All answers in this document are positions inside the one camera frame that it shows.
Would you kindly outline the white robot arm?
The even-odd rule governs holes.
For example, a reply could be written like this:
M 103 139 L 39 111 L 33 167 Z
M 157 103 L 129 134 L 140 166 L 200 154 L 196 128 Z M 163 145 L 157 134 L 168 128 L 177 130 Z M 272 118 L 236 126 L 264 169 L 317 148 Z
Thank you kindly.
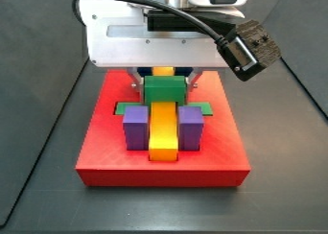
M 209 13 L 219 19 L 237 19 L 247 0 L 153 0 L 179 10 Z M 79 10 L 85 25 L 87 49 L 99 67 L 127 70 L 133 85 L 144 85 L 137 69 L 153 67 L 223 68 L 227 62 L 216 51 L 213 40 L 187 30 L 173 20 L 152 18 L 152 7 L 116 0 L 80 0 Z

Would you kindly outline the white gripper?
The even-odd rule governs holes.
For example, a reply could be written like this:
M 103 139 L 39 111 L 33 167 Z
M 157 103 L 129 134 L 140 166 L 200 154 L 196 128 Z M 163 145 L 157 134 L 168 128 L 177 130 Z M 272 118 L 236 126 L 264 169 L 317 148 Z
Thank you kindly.
M 203 69 L 227 67 L 213 40 L 196 32 L 149 32 L 140 7 L 113 0 L 80 0 L 89 59 L 97 67 L 128 67 L 136 91 L 144 78 L 136 67 L 193 67 L 185 77 L 188 88 Z

